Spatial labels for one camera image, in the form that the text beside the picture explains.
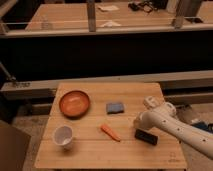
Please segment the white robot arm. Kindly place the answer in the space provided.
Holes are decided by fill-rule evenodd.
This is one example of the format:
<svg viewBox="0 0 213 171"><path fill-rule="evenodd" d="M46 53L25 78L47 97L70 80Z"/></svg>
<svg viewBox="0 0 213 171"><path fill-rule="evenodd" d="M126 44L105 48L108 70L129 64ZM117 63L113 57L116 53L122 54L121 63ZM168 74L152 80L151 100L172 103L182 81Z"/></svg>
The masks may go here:
<svg viewBox="0 0 213 171"><path fill-rule="evenodd" d="M147 96L143 104L147 110L141 112L133 121L136 129L145 131L157 127L213 160L212 133L175 119L176 107L170 102L159 102L153 96Z"/></svg>

